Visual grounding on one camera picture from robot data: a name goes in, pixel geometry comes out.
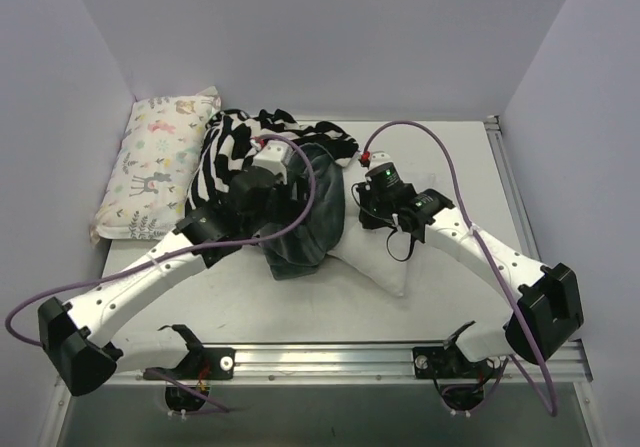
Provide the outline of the white pillow insert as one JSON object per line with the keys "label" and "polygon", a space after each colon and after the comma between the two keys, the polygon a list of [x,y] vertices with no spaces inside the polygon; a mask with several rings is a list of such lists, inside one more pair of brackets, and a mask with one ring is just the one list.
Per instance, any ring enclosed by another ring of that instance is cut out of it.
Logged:
{"label": "white pillow insert", "polygon": [[345,218],[340,241],[330,255],[345,262],[393,297],[404,297],[407,283],[406,263],[397,262],[387,251],[389,228],[365,230],[351,186],[364,180],[365,170],[353,160],[343,171]]}

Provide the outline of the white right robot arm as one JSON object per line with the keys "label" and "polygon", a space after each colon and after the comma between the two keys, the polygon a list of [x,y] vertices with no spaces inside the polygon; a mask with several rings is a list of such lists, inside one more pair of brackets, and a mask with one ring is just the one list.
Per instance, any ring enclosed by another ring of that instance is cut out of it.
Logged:
{"label": "white right robot arm", "polygon": [[369,165],[355,186],[363,228],[388,227],[412,243],[436,248],[458,261],[500,294],[513,311],[489,325],[470,321],[447,340],[446,369],[465,376],[480,361],[517,355],[532,364],[552,357],[583,325],[575,272],[563,263],[549,267],[512,249],[465,220],[440,192],[421,192],[404,182],[394,163]]}

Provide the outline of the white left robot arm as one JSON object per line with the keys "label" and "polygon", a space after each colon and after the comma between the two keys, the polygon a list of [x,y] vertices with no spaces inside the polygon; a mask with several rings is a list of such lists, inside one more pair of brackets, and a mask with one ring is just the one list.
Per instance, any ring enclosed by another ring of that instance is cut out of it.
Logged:
{"label": "white left robot arm", "polygon": [[169,368],[180,378],[196,375],[202,353],[183,327],[184,343],[148,349],[114,343],[135,315],[179,283],[213,267],[245,245],[266,241],[261,229],[279,224],[278,236],[294,230],[311,210],[316,194],[312,171],[289,177],[264,167],[236,175],[227,194],[180,220],[145,256],[126,270],[100,279],[96,287],[63,302],[51,297],[37,310],[42,348],[70,393],[89,394],[117,371]]}

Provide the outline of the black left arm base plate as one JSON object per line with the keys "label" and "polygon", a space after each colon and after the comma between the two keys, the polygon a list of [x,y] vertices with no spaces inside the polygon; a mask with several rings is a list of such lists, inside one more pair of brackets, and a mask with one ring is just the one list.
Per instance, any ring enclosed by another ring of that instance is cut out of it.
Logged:
{"label": "black left arm base plate", "polygon": [[159,380],[158,373],[175,380],[231,380],[234,376],[236,350],[231,347],[203,347],[190,351],[174,368],[146,369],[145,380]]}

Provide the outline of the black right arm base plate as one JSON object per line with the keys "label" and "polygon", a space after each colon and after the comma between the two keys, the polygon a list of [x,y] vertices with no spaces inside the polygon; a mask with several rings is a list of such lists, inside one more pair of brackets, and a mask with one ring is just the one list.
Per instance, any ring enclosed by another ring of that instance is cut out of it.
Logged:
{"label": "black right arm base plate", "polygon": [[414,376],[421,380],[467,379],[479,382],[488,379],[498,370],[490,360],[467,360],[457,347],[414,347],[412,358]]}

